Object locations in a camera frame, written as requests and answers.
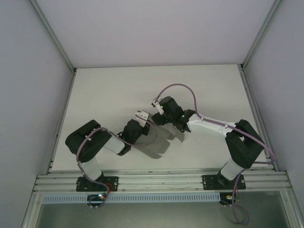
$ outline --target white enclosure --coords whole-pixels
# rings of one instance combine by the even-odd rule
[[[74,67],[242,63],[273,0],[38,0]]]
[[[244,172],[246,191],[277,191],[290,227],[303,227],[293,195],[294,188],[303,211],[303,12],[303,0],[3,1],[1,226],[36,227],[41,191],[74,194],[80,171],[64,144],[71,132],[96,119],[117,133],[137,110],[155,113],[150,103],[165,86],[184,83],[202,114],[246,119],[274,149],[278,165]],[[164,95],[193,109],[183,87]],[[108,174],[137,170],[122,178],[138,190],[138,173],[217,172],[229,158],[224,141],[208,135],[186,133],[184,143],[170,143],[158,160],[136,149],[122,157],[102,150],[97,159]],[[201,191],[200,171],[193,175],[190,188]],[[186,177],[175,178],[187,189]],[[158,190],[176,187],[162,184]]]
[[[173,83],[184,83],[194,90],[203,115],[227,122],[245,119],[255,125],[237,65],[78,69],[52,171],[79,170],[75,155],[65,145],[73,131],[95,119],[118,133],[138,110],[156,113],[151,106],[153,98]],[[172,87],[163,94],[167,95],[184,110],[194,109],[193,97],[186,88]],[[186,133],[183,143],[178,139],[170,143],[166,153],[156,160],[135,148],[124,156],[103,149],[96,158],[102,170],[221,168],[230,158],[224,138]],[[264,153],[257,160],[266,161]]]

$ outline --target cable clip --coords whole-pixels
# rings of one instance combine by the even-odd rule
[[[160,101],[162,100],[162,97],[160,96],[157,100],[153,99],[152,106],[157,107],[158,112],[162,115],[164,113],[162,106],[160,105]]]

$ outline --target white table surface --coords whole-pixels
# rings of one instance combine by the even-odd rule
[[[78,69],[66,111],[52,171],[78,170],[76,157],[65,145],[73,131],[95,119],[118,133],[137,110],[155,113],[152,99],[167,85],[184,83],[194,91],[201,114],[218,120],[255,122],[237,65],[149,66]],[[184,110],[194,109],[191,93],[184,87],[168,89]],[[200,133],[186,133],[160,159],[154,160],[132,148],[118,156],[102,149],[96,156],[102,170],[180,170],[221,168],[230,158],[225,140]],[[261,153],[257,161],[266,161]]]

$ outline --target black bracket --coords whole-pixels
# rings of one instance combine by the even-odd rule
[[[136,120],[130,120],[127,125],[123,128],[123,132],[119,137],[130,144],[135,144],[139,137],[143,135],[148,135],[150,129],[150,125],[146,123],[144,127],[141,127],[139,122]],[[131,150],[131,146],[125,144],[122,151],[119,152],[119,156],[125,155],[127,152]]]
[[[255,137],[263,142],[255,129],[246,120],[240,120],[236,123],[236,128],[246,132],[247,134]],[[225,141],[227,143],[232,160],[240,167],[249,169],[253,162],[257,159],[264,147],[244,135],[242,140],[240,137],[243,135],[235,130],[227,133]]]
[[[220,198],[220,204],[221,205],[230,205],[232,204],[232,199],[227,199],[227,196],[232,197],[232,192],[220,192],[219,193],[219,198]]]
[[[106,193],[98,194],[98,195],[96,195],[96,194],[88,195],[86,200],[91,201],[91,203],[87,203],[87,205],[92,206],[92,207],[99,206],[105,200],[105,197],[106,197]]]
[[[187,122],[189,121],[189,118],[195,114],[195,111],[190,109],[184,111],[170,96],[163,98],[159,104],[164,113],[162,115],[156,113],[151,117],[156,125],[163,126],[171,123],[181,132],[190,132]]]
[[[86,123],[66,138],[66,145],[73,154],[77,151],[86,139],[86,137],[95,129],[100,128],[101,125],[96,120],[91,120]],[[98,131],[92,135],[91,140],[87,141],[79,155],[79,161],[85,163],[90,161],[100,151],[100,149],[109,141],[111,134],[107,131]]]
[[[219,180],[220,176],[218,174],[215,175],[203,175],[202,183],[204,190],[233,190],[236,178],[232,181],[225,181],[225,184],[220,184],[222,181]],[[246,189],[246,184],[244,180],[244,176],[241,175],[237,182],[237,188],[239,190]]]
[[[110,191],[117,191],[119,185],[118,179],[119,177],[104,177],[102,175],[96,181],[106,184],[109,187]],[[85,177],[78,177],[76,184],[77,184],[76,191],[86,191],[86,192],[97,191],[100,193],[106,192],[105,186],[92,183]]]

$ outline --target metal frame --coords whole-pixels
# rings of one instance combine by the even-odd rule
[[[258,31],[258,33],[245,57],[245,60],[242,64],[244,69],[248,66],[252,56],[256,52],[259,44],[261,43],[263,37],[265,36],[267,29],[269,28],[273,18],[275,17],[279,7],[282,5],[282,2],[283,2],[283,0],[274,0],[274,2],[272,3],[270,10],[268,11],[268,13],[263,21],[263,24],[262,24],[260,30]]]
[[[61,129],[62,129],[62,126],[63,126],[63,120],[64,120],[64,118],[66,116],[66,113],[67,113],[67,105],[68,105],[68,101],[71,97],[72,88],[73,88],[76,73],[77,73],[77,69],[75,69],[75,73],[71,77],[70,85],[68,87],[68,91],[67,91],[67,94],[66,94],[66,99],[65,99],[64,105],[62,107],[62,110],[60,112],[60,117],[59,117],[59,121],[58,121],[58,124],[57,124],[57,127],[56,127],[55,135],[54,135],[54,138],[52,140],[52,145],[51,145],[51,148],[50,148],[50,152],[48,153],[49,154],[48,166],[46,167],[45,172],[44,172],[46,175],[48,174],[49,169],[52,166],[53,159],[55,157],[56,149],[57,149],[59,138],[60,138]]]
[[[263,120],[257,103],[255,101],[250,82],[246,73],[243,72],[241,66],[238,66],[240,75],[244,84],[247,98],[257,124],[258,131],[266,143],[270,147],[269,139],[263,124]],[[58,135],[60,133],[67,103],[70,97],[73,81],[67,95],[66,103],[63,108],[60,123],[58,124]],[[55,138],[52,150],[56,150],[58,137]],[[268,161],[271,160],[269,154],[266,154]],[[181,194],[205,194],[214,193],[212,190],[204,190],[202,186],[202,175],[216,174],[218,169],[190,169],[190,170],[157,170],[157,171],[104,171],[105,176],[119,176],[118,191],[113,195],[131,194],[135,196],[147,194],[164,194],[172,195],[174,193]],[[282,197],[282,205],[286,211],[286,217],[291,227],[301,228],[304,225],[303,216],[293,192],[292,184],[286,171],[278,171],[277,165],[268,165],[267,167],[259,167],[249,169],[243,172],[247,188],[239,190],[240,192],[254,191],[279,191]],[[80,171],[73,172],[55,172],[52,171],[52,162],[47,175],[37,176],[36,183],[33,188],[33,194],[30,198],[27,213],[25,215],[22,228],[35,227],[39,221],[39,212],[41,205],[44,203],[43,198],[46,195],[60,196],[62,194],[70,196],[78,196],[76,192],[76,180],[81,176]],[[100,192],[90,192],[90,194],[99,194]]]
[[[50,23],[48,22],[46,16],[44,15],[41,7],[37,3],[36,0],[28,0],[35,11],[36,15],[38,16],[40,22],[42,23],[43,27],[47,31],[50,39],[53,41],[57,51],[59,52],[61,58],[65,62],[67,68],[71,71],[72,74],[75,73],[75,68],[73,67],[73,64],[71,63],[70,59],[68,58],[65,50],[63,49],[61,43],[59,42],[59,39],[57,38],[54,30],[52,29]]]

